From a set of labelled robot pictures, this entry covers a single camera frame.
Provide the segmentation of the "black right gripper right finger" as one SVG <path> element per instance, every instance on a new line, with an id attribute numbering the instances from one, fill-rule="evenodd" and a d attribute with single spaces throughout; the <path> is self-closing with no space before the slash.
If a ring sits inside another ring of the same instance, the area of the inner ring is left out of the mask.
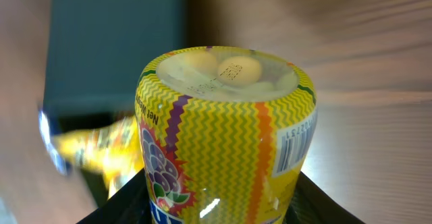
<path id="1" fill-rule="evenodd" d="M 285 215 L 285 224 L 365 224 L 341 207 L 303 172 Z"/>

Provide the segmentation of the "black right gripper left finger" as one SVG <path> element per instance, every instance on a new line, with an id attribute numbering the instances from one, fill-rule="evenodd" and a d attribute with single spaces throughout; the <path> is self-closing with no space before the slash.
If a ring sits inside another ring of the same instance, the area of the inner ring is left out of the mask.
<path id="1" fill-rule="evenodd" d="M 107 203 L 77 224 L 151 224 L 145 170 L 139 171 Z"/>

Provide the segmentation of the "yellow Hacks candy bag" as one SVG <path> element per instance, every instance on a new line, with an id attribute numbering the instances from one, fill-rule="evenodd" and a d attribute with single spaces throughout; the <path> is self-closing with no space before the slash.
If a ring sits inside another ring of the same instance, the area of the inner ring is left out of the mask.
<path id="1" fill-rule="evenodd" d="M 109 198 L 144 167 L 138 126 L 133 116 L 103 128 L 60 134 L 52 140 L 66 161 L 103 176 Z"/>

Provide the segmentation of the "blue Oreo cookie pack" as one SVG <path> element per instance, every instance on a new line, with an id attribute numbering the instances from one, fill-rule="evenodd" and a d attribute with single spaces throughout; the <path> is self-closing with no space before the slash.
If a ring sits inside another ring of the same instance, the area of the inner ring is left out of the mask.
<path id="1" fill-rule="evenodd" d="M 69 176 L 72 172 L 72 165 L 60 155 L 54 140 L 54 137 L 61 133 L 59 123 L 41 107 L 38 108 L 38 128 L 48 156 L 57 172 L 60 175 Z"/>

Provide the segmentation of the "yellow candy bottle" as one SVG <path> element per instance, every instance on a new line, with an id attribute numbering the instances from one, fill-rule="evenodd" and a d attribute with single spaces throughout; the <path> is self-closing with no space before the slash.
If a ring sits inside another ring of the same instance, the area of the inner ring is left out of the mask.
<path id="1" fill-rule="evenodd" d="M 143 69 L 135 116 L 153 223 L 285 221 L 317 125 L 298 66 L 237 47 L 168 52 Z"/>

